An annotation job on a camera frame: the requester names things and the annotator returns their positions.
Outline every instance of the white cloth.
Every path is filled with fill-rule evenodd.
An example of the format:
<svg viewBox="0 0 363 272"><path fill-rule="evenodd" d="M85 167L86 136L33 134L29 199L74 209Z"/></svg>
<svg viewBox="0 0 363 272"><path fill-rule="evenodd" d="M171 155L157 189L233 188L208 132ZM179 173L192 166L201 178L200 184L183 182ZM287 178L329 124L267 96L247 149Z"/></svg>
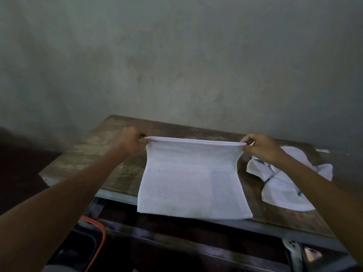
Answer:
<svg viewBox="0 0 363 272"><path fill-rule="evenodd" d="M314 167L302 150L291 146L282 146L281 148L294 159L308 166L322 177L329 181L332 180L333 166L331 164ZM295 211L315 210L315 207L300 192L293 181L275 166L262 162L256 157L252 157L247 164L246 171L247 173L258 176L263 182L266 182L261 193L262 201Z"/></svg>
<svg viewBox="0 0 363 272"><path fill-rule="evenodd" d="M247 219L252 212L237 175L245 143L147 137L140 213L200 219Z"/></svg>

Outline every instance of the white towel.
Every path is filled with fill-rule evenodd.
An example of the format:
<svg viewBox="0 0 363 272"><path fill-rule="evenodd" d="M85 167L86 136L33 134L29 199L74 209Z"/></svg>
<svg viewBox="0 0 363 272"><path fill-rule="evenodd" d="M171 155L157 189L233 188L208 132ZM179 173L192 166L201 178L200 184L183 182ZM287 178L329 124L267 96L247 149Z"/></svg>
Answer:
<svg viewBox="0 0 363 272"><path fill-rule="evenodd" d="M331 164L314 167L302 150L291 146L282 146L281 148L294 159L308 166L322 177L329 181L332 180L333 166ZM262 162L256 157L252 157L247 164L246 171L258 176L263 182L267 181L261 193L262 201L295 211L315 210L315 207L300 193L300 190L293 181L275 166Z"/></svg>
<svg viewBox="0 0 363 272"><path fill-rule="evenodd" d="M247 219L252 212L237 175L245 143L147 137L140 213Z"/></svg>

